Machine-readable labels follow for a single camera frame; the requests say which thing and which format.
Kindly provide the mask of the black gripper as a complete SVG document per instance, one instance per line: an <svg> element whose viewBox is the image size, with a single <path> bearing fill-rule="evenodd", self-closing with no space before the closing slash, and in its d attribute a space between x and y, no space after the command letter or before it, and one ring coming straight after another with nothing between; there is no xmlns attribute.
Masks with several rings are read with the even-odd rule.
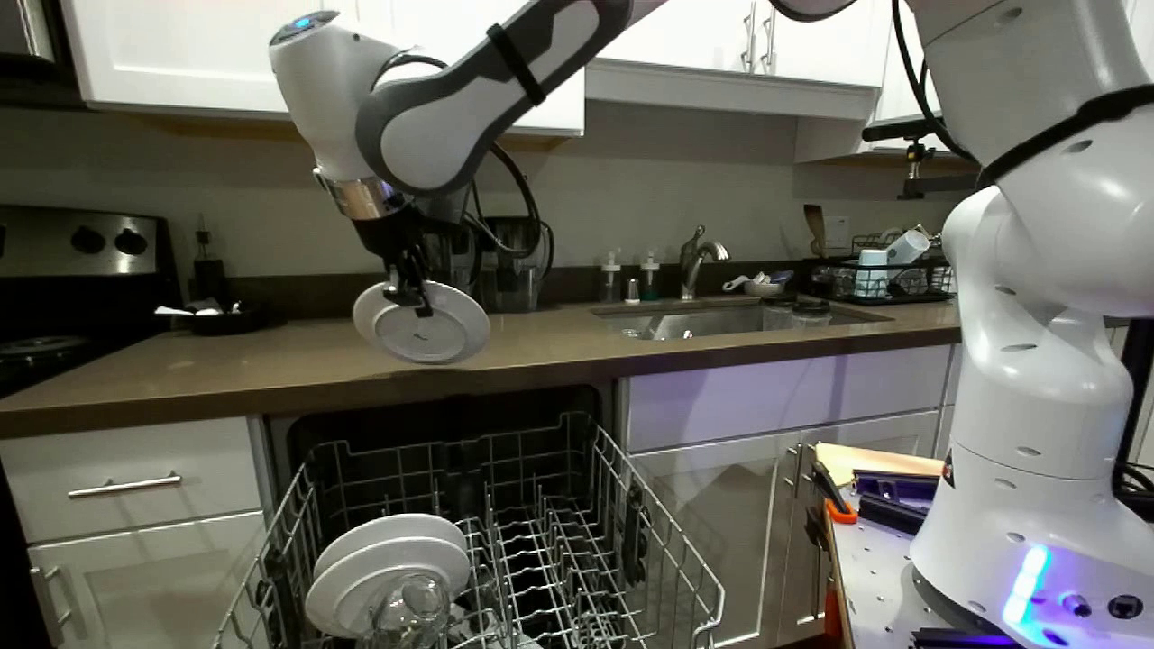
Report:
<svg viewBox="0 0 1154 649"><path fill-rule="evenodd" d="M353 230L388 267L381 289L388 306L404 306L399 277L416 277L407 306L417 316L431 316L425 277L447 277L449 261L473 247L463 209L437 197L416 197L381 219L356 219Z"/></svg>

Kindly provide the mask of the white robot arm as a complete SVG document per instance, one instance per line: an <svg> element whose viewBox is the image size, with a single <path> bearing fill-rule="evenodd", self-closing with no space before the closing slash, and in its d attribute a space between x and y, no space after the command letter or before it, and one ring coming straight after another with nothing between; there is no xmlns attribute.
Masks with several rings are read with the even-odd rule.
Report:
<svg viewBox="0 0 1154 649"><path fill-rule="evenodd" d="M315 176L384 277L359 337L447 366L489 337L421 233L523 112L663 0L528 0L463 57L399 77L399 52L335 11L270 42ZM1154 532L1112 475L1132 376L1114 316L1154 314L1154 102L1123 0L898 0L948 139L981 164L945 219L963 373L915 576L1023 649L1154 649Z"/></svg>

